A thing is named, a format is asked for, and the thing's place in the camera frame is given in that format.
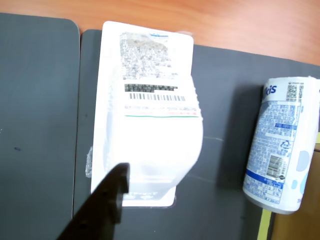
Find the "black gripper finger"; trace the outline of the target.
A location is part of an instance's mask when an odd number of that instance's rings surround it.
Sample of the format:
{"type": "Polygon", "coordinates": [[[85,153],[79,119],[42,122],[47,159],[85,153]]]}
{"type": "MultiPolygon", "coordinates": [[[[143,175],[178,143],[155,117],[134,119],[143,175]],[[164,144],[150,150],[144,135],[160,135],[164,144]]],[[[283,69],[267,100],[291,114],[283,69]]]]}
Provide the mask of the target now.
{"type": "Polygon", "coordinates": [[[129,192],[130,164],[117,164],[87,198],[59,240],[112,240],[121,222],[123,197],[129,192]]]}

